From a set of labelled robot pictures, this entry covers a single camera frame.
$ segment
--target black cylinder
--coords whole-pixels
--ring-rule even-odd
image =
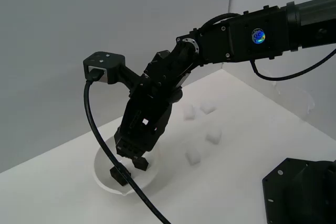
[[[336,19],[336,0],[312,0],[296,5],[301,26]]]

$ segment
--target blue sticker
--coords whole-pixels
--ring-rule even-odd
[[[264,40],[265,40],[265,37],[266,37],[266,35],[265,35],[264,31],[260,28],[256,28],[252,32],[252,41],[255,44],[263,43]]]

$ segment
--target white cube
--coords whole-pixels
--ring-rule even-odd
[[[222,139],[222,129],[220,127],[209,129],[205,135],[205,139],[213,144],[219,144]]]
[[[201,103],[200,109],[205,113],[205,114],[210,114],[211,112],[216,110],[216,106],[215,104],[208,102],[208,101],[204,101]]]
[[[189,162],[190,165],[195,165],[198,164],[201,161],[201,155],[198,152],[198,150],[193,147],[190,146],[187,151],[185,152],[185,156]]]
[[[195,108],[191,104],[186,104],[183,106],[184,120],[194,120],[195,116],[196,116]]]

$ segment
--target white wall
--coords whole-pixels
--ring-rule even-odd
[[[126,56],[140,74],[175,38],[227,12],[229,0],[0,0],[0,172],[87,131],[82,61]],[[196,80],[220,69],[198,69]],[[99,125],[122,115],[128,90],[97,83]]]
[[[230,11],[254,11],[262,9],[264,5],[280,7],[290,1],[299,4],[309,0],[231,0]],[[265,74],[273,77],[284,76],[313,65],[335,47],[327,45],[293,53],[286,52],[275,60],[258,60],[256,64]],[[306,114],[307,104],[312,107],[313,99],[315,107],[304,119],[336,138],[336,57],[302,77],[277,83],[275,88],[271,83],[255,77],[249,63],[224,64],[223,68],[299,116]]]

